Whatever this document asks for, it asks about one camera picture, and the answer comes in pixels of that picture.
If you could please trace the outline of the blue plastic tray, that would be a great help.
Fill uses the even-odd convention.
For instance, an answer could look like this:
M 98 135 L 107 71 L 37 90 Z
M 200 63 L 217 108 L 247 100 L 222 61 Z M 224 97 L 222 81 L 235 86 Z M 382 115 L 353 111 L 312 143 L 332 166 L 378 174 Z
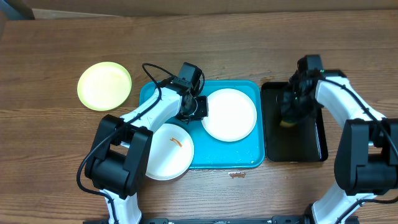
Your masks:
M 176 124 L 188 132 L 194 143 L 191 169 L 245 169 L 259 166 L 266 153 L 262 120 L 261 92 L 250 80 L 208 80 L 202 95 L 208 96 L 216 90 L 232 88 L 245 93 L 256 107 L 257 121 L 254 129 L 245 138 L 224 142 L 209 135 L 201 121 L 185 124 L 175 118 L 167 122 Z

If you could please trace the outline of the white plate with red ring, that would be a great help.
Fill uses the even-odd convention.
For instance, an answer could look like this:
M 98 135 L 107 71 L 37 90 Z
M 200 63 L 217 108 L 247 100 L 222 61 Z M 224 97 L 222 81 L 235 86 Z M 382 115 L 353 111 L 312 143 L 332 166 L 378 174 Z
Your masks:
M 216 90 L 208 97 L 205 131 L 217 140 L 234 142 L 244 139 L 257 122 L 256 107 L 245 93 L 232 88 Z

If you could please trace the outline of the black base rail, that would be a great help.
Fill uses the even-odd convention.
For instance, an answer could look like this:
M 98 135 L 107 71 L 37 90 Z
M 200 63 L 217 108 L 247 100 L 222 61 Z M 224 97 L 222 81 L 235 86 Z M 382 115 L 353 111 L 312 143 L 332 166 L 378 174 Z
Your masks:
M 139 224 L 310 224 L 310 219 L 301 216 L 286 216 L 278 215 L 272 218 L 263 219 L 232 219 L 232 220 L 205 220 L 205 219 L 193 219 L 193 220 L 168 220 L 166 218 L 151 218 L 143 219 Z

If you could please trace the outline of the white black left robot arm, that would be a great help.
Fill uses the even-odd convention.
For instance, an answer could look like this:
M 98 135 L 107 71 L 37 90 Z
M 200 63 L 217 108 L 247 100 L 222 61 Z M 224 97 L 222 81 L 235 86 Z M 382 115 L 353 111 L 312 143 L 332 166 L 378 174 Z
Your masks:
M 208 114 L 201 95 L 205 79 L 169 77 L 155 84 L 153 95 L 123 118 L 106 115 L 76 182 L 89 194 L 104 197 L 107 223 L 140 223 L 137 191 L 142 185 L 154 133 L 170 118 L 201 120 Z

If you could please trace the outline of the brown cardboard backdrop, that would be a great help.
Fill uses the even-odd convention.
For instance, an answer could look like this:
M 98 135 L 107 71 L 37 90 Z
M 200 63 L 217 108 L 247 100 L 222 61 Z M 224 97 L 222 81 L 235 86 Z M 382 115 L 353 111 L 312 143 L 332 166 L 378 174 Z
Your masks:
M 26 0 L 32 9 L 115 16 L 397 9 L 397 0 Z

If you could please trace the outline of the white plate with orange streak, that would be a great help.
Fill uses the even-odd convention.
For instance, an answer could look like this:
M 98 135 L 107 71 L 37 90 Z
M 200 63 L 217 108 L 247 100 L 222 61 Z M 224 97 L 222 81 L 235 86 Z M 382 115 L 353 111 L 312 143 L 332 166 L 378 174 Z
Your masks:
M 185 173 L 194 156 L 191 136 L 175 124 L 163 124 L 153 135 L 146 176 L 172 180 Z

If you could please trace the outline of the black water tray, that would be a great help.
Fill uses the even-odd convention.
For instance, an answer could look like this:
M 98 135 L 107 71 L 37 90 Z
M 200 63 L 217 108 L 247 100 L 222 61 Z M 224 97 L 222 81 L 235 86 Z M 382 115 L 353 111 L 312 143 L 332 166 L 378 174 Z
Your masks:
M 266 157 L 273 162 L 323 162 L 328 159 L 322 111 L 285 128 L 280 125 L 277 95 L 286 82 L 267 82 L 261 86 L 261 106 Z

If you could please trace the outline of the yellow plate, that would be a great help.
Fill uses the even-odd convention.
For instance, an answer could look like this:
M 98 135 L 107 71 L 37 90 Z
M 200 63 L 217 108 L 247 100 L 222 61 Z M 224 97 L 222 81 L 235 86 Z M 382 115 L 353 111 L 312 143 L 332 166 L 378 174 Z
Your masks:
M 100 62 L 81 74 L 76 91 L 79 100 L 87 108 L 108 111 L 121 106 L 131 89 L 131 76 L 122 65 Z

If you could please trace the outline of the green yellow sponge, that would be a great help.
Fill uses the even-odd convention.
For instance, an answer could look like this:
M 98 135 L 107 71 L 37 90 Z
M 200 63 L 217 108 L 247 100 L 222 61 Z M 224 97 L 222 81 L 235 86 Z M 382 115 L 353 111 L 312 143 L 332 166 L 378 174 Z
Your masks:
M 291 128 L 291 127 L 295 126 L 297 124 L 297 122 L 281 120 L 279 124 L 283 128 Z

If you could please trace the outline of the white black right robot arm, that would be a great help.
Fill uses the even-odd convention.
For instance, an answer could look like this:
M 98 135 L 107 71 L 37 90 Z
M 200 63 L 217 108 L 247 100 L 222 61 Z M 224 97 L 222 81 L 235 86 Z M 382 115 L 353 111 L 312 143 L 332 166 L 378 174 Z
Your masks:
M 378 196 L 397 188 L 397 120 L 369 106 L 340 70 L 296 70 L 278 97 L 281 126 L 293 126 L 326 108 L 343 132 L 335 183 L 310 207 L 312 223 L 346 223 L 365 203 L 393 204 Z

